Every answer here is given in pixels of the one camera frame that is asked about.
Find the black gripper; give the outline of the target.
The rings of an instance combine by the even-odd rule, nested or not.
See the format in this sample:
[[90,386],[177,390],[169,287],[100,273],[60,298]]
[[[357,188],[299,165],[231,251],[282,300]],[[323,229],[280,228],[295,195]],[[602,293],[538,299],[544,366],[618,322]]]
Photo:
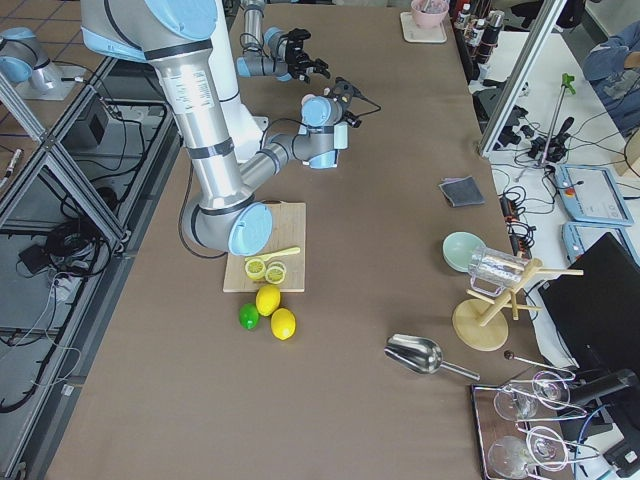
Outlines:
[[306,29],[294,28],[286,32],[279,42],[284,47],[283,59],[290,75],[296,75],[299,81],[310,83],[311,74],[319,74],[324,78],[330,78],[329,65],[316,58],[311,60],[304,51],[304,42],[311,38],[311,33]]

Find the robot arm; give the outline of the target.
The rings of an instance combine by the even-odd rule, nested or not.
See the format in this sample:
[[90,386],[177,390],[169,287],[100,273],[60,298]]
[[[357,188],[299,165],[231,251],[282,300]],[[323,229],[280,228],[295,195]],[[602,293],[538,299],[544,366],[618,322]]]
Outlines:
[[326,74],[312,59],[304,29],[264,29],[265,5],[243,3],[242,55],[231,55],[218,1],[85,1],[81,30],[98,54],[152,66],[171,107],[200,185],[180,214],[181,230],[196,244],[249,256],[267,244],[273,218],[256,190],[289,162],[333,168],[358,125],[350,112],[359,91],[337,78],[321,95],[301,102],[296,134],[268,136],[242,104],[241,77],[307,80]]
[[242,55],[236,59],[240,77],[273,77],[279,81],[310,82],[312,74],[331,78],[329,65],[320,58],[312,58],[304,48],[311,33],[302,28],[284,31],[272,26],[263,30],[267,5],[282,1],[241,1],[244,12],[244,32],[239,36]]

